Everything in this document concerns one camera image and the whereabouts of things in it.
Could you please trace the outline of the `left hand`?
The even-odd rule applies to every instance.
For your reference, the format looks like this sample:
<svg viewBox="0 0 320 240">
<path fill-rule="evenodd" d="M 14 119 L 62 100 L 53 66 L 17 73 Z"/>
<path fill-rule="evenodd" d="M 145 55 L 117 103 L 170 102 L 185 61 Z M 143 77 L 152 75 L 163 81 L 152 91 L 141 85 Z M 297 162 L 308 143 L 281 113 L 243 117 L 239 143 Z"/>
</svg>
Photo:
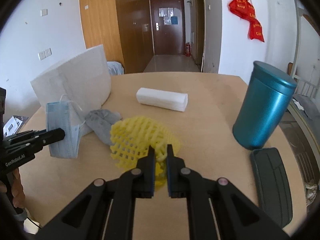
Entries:
<svg viewBox="0 0 320 240">
<path fill-rule="evenodd" d="M 12 203 L 14 207 L 24 208 L 25 194 L 23 185 L 21 182 L 21 176 L 19 169 L 15 169 L 13 172 L 14 179 L 11 186 L 11 193 L 13 196 Z"/>
</svg>

